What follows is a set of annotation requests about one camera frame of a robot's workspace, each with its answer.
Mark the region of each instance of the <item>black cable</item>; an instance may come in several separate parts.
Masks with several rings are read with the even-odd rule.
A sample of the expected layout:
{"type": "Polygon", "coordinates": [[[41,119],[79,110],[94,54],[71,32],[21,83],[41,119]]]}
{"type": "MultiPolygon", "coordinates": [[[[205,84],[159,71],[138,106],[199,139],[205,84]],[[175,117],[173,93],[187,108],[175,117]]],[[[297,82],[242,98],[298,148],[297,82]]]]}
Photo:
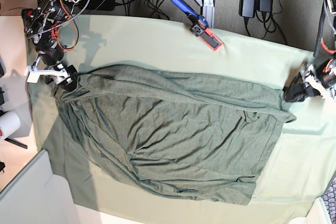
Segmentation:
{"type": "MultiPolygon", "coordinates": [[[[148,7],[150,8],[150,9],[152,9],[152,10],[155,10],[155,6],[150,6],[150,5],[148,5],[148,7]]],[[[170,18],[169,18],[169,16],[166,14],[166,13],[164,13],[162,10],[160,10],[159,8],[157,9],[157,12],[160,12],[160,14],[162,14],[163,16],[165,16],[168,20],[170,20],[170,18]]]]}
{"type": "Polygon", "coordinates": [[[273,18],[273,16],[271,16],[271,20],[272,20],[273,23],[279,28],[279,31],[280,31],[280,33],[281,33],[281,35],[282,35],[282,37],[283,37],[283,39],[284,39],[284,41],[285,41],[285,45],[287,46],[288,43],[287,43],[287,39],[286,39],[286,37],[285,37],[284,32],[283,32],[282,29],[280,28],[279,24],[275,21],[275,19],[273,18]]]}
{"type": "Polygon", "coordinates": [[[115,6],[122,6],[122,5],[128,5],[128,4],[130,4],[130,3],[133,3],[134,1],[136,1],[136,0],[130,0],[130,1],[128,1],[128,2],[126,2],[126,3],[123,3],[123,4],[121,4],[121,3],[115,3],[115,6]]]}
{"type": "Polygon", "coordinates": [[[268,18],[266,20],[261,20],[261,18],[259,18],[258,16],[258,12],[256,12],[256,16],[257,19],[261,22],[261,23],[267,23],[270,19],[271,19],[271,14],[269,14],[268,18]]]}
{"type": "MultiPolygon", "coordinates": [[[[155,4],[156,7],[158,6],[159,1],[160,1],[160,0],[156,0],[156,4],[155,4]]],[[[159,12],[156,12],[156,13],[158,14],[159,19],[161,19],[160,13],[159,13],[159,12]]]]}
{"type": "Polygon", "coordinates": [[[319,21],[319,28],[317,32],[317,37],[316,37],[316,42],[315,42],[315,47],[314,47],[314,53],[313,56],[317,57],[319,55],[320,47],[321,47],[321,39],[323,36],[323,27],[324,27],[324,20],[325,20],[325,11],[324,11],[324,3],[327,0],[323,0],[322,3],[322,10],[321,10],[321,16],[320,16],[320,21],[319,21]]]}
{"type": "Polygon", "coordinates": [[[274,24],[274,23],[272,22],[272,18],[271,18],[271,22],[269,23],[268,27],[266,27],[266,23],[264,23],[264,29],[265,29],[265,31],[268,32],[268,33],[270,33],[270,34],[275,33],[276,30],[277,30],[277,26],[276,26],[275,24],[274,24],[274,29],[273,29],[273,30],[270,30],[270,29],[269,29],[269,28],[271,27],[272,24],[274,24]]]}
{"type": "Polygon", "coordinates": [[[153,12],[150,14],[150,17],[152,17],[155,13],[157,13],[157,14],[158,14],[158,17],[161,18],[161,17],[160,17],[160,13],[158,12],[158,10],[159,10],[160,6],[163,4],[164,1],[165,1],[165,0],[162,0],[162,1],[159,3],[159,1],[156,0],[156,4],[152,3],[152,5],[155,6],[155,8],[154,8],[153,12]]]}
{"type": "Polygon", "coordinates": [[[247,32],[248,36],[251,37],[251,34],[250,34],[250,32],[249,32],[249,30],[247,28],[248,20],[249,20],[249,18],[244,17],[244,24],[245,24],[246,32],[247,32]]]}
{"type": "MultiPolygon", "coordinates": [[[[280,1],[280,0],[278,0],[278,2],[279,2],[279,6],[280,6],[280,11],[279,11],[279,12],[277,12],[277,13],[273,13],[273,14],[272,14],[272,15],[273,15],[273,17],[274,17],[275,15],[281,14],[281,13],[284,11],[284,8],[282,7],[281,1],[280,1]]],[[[270,23],[269,23],[269,25],[268,25],[268,27],[267,27],[267,28],[265,28],[266,24],[264,23],[265,34],[264,34],[264,36],[263,36],[261,39],[265,39],[265,38],[266,38],[266,35],[269,33],[269,28],[270,28],[270,26],[271,26],[272,24],[274,24],[274,23],[270,22],[270,23]]]]}
{"type": "Polygon", "coordinates": [[[77,45],[77,43],[78,43],[78,40],[79,40],[79,29],[78,29],[78,26],[77,26],[77,24],[76,24],[76,22],[75,22],[75,20],[72,20],[72,22],[73,22],[73,24],[75,25],[75,28],[76,28],[76,33],[77,33],[77,40],[75,41],[75,44],[71,47],[71,48],[74,48],[76,45],[77,45]]]}

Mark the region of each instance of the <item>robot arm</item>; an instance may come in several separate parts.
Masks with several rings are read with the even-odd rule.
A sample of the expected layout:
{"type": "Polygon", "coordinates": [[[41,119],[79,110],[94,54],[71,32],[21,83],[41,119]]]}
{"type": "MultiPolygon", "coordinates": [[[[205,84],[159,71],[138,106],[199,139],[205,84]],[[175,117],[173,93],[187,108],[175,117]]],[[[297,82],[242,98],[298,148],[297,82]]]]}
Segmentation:
{"type": "Polygon", "coordinates": [[[336,50],[328,49],[322,39],[324,18],[326,17],[327,12],[336,14],[335,10],[336,0],[323,0],[318,36],[314,50],[314,57],[318,57],[322,45],[323,48],[331,54],[330,59],[318,67],[314,64],[303,67],[299,74],[292,80],[290,86],[285,90],[284,99],[287,102],[302,102],[307,97],[315,97],[318,95],[321,95],[325,99],[335,101],[336,50]]]}
{"type": "Polygon", "coordinates": [[[40,0],[36,9],[22,10],[25,36],[32,41],[38,52],[33,65],[27,68],[28,82],[37,82],[39,76],[43,75],[51,76],[57,85],[68,91],[76,88],[76,69],[72,65],[67,67],[62,63],[64,51],[70,51],[73,47],[67,48],[60,44],[58,29],[71,22],[73,9],[80,1],[40,0]],[[37,69],[40,59],[47,66],[45,70],[37,69]]]}

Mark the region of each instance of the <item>light green tablecloth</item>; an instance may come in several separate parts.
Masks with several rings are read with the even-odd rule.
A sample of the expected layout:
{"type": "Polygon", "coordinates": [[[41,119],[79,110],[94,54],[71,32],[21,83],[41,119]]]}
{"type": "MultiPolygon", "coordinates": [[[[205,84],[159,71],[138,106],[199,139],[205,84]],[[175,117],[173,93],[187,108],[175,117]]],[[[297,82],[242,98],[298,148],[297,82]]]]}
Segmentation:
{"type": "MultiPolygon", "coordinates": [[[[123,63],[281,89],[311,57],[307,51],[221,30],[214,32],[225,48],[212,52],[183,24],[154,19],[82,16],[77,24],[80,40],[67,59],[81,72],[123,63]]],[[[297,120],[284,125],[248,206],[162,198],[106,175],[69,140],[48,87],[39,82],[28,89],[36,139],[49,152],[54,173],[69,181],[81,178],[70,183],[75,203],[119,217],[145,223],[288,223],[306,215],[336,170],[335,109],[313,98],[291,107],[297,120]]]]}

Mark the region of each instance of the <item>red cable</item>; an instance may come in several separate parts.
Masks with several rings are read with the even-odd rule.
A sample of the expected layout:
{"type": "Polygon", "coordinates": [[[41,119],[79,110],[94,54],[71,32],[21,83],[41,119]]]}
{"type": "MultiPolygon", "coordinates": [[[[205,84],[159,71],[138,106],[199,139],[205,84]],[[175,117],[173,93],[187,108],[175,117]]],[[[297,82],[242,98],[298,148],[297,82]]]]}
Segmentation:
{"type": "Polygon", "coordinates": [[[330,49],[324,44],[323,38],[321,38],[321,45],[322,45],[322,47],[325,49],[325,51],[327,51],[328,53],[330,53],[330,54],[336,54],[336,50],[330,50],[330,49]]]}
{"type": "MultiPolygon", "coordinates": [[[[59,2],[60,2],[60,4],[61,4],[61,7],[62,7],[62,9],[63,9],[63,11],[66,13],[66,15],[70,18],[70,14],[68,13],[68,11],[66,10],[66,8],[64,7],[64,4],[63,4],[63,1],[62,0],[59,0],[59,2]]],[[[73,27],[73,30],[75,31],[75,44],[74,44],[74,46],[72,46],[72,47],[70,47],[70,48],[64,48],[61,44],[60,44],[60,42],[57,40],[57,44],[59,45],[59,47],[62,49],[62,50],[64,50],[64,51],[71,51],[71,50],[73,50],[74,48],[75,48],[75,46],[76,46],[76,41],[77,41],[77,39],[78,39],[78,37],[77,37],[77,30],[76,30],[76,27],[75,27],[75,24],[74,24],[74,22],[73,21],[71,21],[71,24],[72,24],[72,27],[73,27]]]]}
{"type": "Polygon", "coordinates": [[[330,68],[329,68],[329,64],[330,64],[330,62],[332,62],[332,59],[329,60],[329,62],[328,62],[328,64],[326,65],[326,67],[323,69],[323,73],[327,73],[327,72],[330,70],[330,68]]]}

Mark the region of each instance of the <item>green garment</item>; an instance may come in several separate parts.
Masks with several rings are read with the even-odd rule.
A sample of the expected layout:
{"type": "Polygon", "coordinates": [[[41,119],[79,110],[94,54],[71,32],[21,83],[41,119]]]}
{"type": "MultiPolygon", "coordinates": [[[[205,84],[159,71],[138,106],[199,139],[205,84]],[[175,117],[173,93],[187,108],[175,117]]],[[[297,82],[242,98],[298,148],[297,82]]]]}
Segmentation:
{"type": "Polygon", "coordinates": [[[279,138],[282,92],[226,77],[117,65],[55,93],[59,114],[115,180],[170,198],[246,205],[279,138]]]}

